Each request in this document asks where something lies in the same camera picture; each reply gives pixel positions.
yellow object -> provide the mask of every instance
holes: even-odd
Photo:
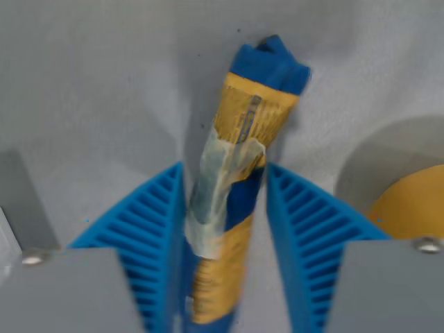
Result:
[[[219,139],[238,144],[257,139],[268,147],[299,97],[228,73],[214,118]]]
[[[390,186],[368,218],[395,239],[444,238],[444,165],[416,172]]]
[[[193,285],[193,322],[211,323],[239,302],[252,219],[250,215],[223,235],[220,259],[199,262]]]
[[[212,182],[219,186],[216,191],[223,194],[220,195],[223,200],[213,199],[213,201],[225,202],[233,182],[244,180],[254,169],[264,167],[265,148],[276,138],[298,99],[296,95],[280,92],[233,73],[227,74],[219,109],[213,121],[217,140],[223,144],[210,141],[212,150],[206,153],[204,149],[201,160],[203,161],[201,172],[204,175],[211,175],[210,172],[215,170],[212,166],[209,171],[206,171],[204,166],[207,161],[222,161],[219,167],[219,179],[217,182],[214,180]],[[219,157],[217,149],[220,146],[224,147],[225,151],[224,155]],[[242,154],[246,154],[243,153],[244,151],[252,155],[244,158],[248,161],[247,164],[240,164],[239,161],[243,159]],[[252,219],[253,213],[241,223],[225,231],[221,237],[212,239],[220,244],[217,259],[202,256],[194,276],[193,322],[211,323],[229,314],[239,302]],[[206,230],[201,227],[202,224],[192,224],[192,219],[188,221],[189,230],[197,230],[194,233],[187,233],[190,235],[200,235],[202,232],[211,230],[212,227],[212,221],[208,225],[204,224]]]

rolled package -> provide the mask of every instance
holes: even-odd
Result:
[[[230,329],[266,148],[310,79],[278,36],[243,45],[225,77],[185,220],[183,331]]]

gray surface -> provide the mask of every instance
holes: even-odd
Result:
[[[8,333],[142,333],[142,320],[116,254],[69,250],[40,266],[17,264],[0,288]]]
[[[0,207],[23,250],[58,248],[58,241],[20,155],[0,153]]]
[[[327,333],[439,333],[444,327],[444,253],[410,241],[347,246]]]
[[[0,286],[9,276],[12,264],[21,253],[22,250],[0,207]]]
[[[271,155],[334,191],[372,134],[410,117],[444,118],[443,7],[441,0],[5,0],[0,151],[20,154],[65,245],[176,160],[196,174],[235,51],[278,33],[314,72]],[[413,147],[429,136],[425,128],[404,139]],[[289,332],[264,214],[254,237],[235,332]]]

